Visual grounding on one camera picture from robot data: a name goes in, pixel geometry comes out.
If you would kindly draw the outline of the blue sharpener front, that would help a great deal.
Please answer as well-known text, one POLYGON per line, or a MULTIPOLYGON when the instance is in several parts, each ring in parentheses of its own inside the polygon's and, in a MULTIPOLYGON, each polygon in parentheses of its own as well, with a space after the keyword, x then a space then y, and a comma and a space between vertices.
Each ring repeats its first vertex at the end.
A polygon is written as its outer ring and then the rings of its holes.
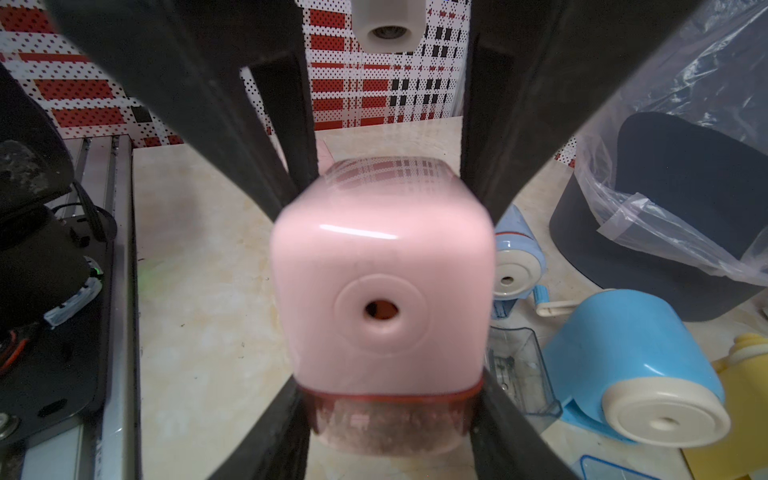
POLYGON ((496 270, 492 320, 507 318, 547 270, 545 255, 522 212, 510 204, 495 227, 496 270))

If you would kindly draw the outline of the translucent grey sharpener tray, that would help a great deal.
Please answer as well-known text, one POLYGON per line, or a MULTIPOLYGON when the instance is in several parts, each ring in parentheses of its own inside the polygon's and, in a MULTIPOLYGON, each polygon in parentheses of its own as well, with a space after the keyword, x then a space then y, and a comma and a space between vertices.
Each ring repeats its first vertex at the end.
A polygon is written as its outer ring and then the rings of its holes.
POLYGON ((561 417, 562 406, 532 329, 491 327, 485 365, 538 434, 561 417))

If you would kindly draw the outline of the pink sharpener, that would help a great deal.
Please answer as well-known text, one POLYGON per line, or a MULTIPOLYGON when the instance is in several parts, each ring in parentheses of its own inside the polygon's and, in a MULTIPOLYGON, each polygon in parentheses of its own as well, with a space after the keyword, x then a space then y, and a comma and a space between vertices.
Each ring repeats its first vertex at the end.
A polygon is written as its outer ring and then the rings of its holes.
POLYGON ((318 172, 320 175, 324 175, 334 165, 335 160, 327 144, 323 140, 318 139, 316 141, 316 151, 318 158, 318 172))
POLYGON ((335 163, 282 210, 270 239, 297 382, 359 396, 475 387, 495 254, 488 212, 445 161, 335 163))

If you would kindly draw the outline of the blue sharpener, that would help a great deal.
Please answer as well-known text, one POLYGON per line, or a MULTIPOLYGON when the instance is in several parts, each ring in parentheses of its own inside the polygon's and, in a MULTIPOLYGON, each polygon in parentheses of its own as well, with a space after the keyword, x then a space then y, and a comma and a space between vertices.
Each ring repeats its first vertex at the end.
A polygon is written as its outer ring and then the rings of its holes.
POLYGON ((582 301, 533 291, 541 317, 565 317, 542 349, 562 421, 628 443, 701 447, 731 428, 725 391, 676 311, 635 290, 582 301))
POLYGON ((495 227, 496 270, 492 320, 507 318, 547 270, 545 255, 522 212, 510 204, 495 227))

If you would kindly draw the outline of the yellow pencil sharpener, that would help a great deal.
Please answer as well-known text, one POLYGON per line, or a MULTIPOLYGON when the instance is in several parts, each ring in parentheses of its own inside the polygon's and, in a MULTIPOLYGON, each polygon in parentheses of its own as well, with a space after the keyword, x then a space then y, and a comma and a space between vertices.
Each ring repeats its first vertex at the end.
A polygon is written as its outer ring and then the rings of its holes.
POLYGON ((696 480, 767 477, 767 338, 734 338, 729 354, 712 362, 725 390, 729 433, 705 447, 682 451, 696 480))

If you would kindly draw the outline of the translucent blue sharpener tray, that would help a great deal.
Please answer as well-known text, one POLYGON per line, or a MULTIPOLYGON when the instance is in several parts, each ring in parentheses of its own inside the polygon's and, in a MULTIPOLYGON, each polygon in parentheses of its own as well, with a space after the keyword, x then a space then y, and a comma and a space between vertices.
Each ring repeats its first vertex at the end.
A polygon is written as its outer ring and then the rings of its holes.
POLYGON ((657 477, 590 455, 583 455, 573 464, 572 469, 583 480, 658 480, 657 477))

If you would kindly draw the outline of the grey bin with plastic liner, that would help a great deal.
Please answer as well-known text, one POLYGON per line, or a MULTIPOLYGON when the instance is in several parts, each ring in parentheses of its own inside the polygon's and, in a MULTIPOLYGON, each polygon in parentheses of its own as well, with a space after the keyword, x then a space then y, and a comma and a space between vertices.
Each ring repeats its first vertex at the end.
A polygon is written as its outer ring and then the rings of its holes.
POLYGON ((599 287, 687 322, 766 288, 765 2, 704 2, 591 117, 549 231, 599 287))

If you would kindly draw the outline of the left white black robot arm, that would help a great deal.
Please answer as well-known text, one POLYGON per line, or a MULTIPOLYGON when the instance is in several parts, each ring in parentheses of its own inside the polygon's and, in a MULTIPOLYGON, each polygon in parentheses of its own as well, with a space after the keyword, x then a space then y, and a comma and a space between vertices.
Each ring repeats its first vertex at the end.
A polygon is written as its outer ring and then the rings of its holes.
MULTIPOLYGON (((53 24, 270 217, 319 175, 293 1, 51 1, 53 24)), ((697 8, 694 1, 476 1, 460 175, 493 220, 697 8)), ((1 76, 1 261, 63 273, 48 202, 74 182, 48 115, 1 76), (25 250, 17 253, 17 245, 25 250)))

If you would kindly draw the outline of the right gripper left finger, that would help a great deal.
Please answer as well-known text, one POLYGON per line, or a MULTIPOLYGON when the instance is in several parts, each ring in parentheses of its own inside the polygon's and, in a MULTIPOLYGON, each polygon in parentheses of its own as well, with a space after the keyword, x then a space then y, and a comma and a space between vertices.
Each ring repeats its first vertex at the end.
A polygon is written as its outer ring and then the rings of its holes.
POLYGON ((289 377, 212 479, 303 480, 309 453, 304 395, 289 377))

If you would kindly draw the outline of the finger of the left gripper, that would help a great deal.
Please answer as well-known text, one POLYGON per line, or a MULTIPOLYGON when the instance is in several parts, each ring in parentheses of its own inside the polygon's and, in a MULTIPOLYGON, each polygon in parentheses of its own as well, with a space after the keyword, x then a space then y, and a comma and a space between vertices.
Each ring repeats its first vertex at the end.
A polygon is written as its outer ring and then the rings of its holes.
POLYGON ((319 175, 293 1, 49 1, 57 31, 270 218, 319 175))
POLYGON ((475 1, 460 176, 497 222, 696 1, 475 1))

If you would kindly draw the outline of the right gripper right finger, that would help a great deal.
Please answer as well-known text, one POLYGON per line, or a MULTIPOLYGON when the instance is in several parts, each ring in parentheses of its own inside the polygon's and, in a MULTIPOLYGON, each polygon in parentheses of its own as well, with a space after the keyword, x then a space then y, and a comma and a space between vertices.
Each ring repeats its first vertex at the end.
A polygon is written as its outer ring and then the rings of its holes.
POLYGON ((470 428, 479 480, 576 480, 573 471, 543 441, 489 371, 470 428))

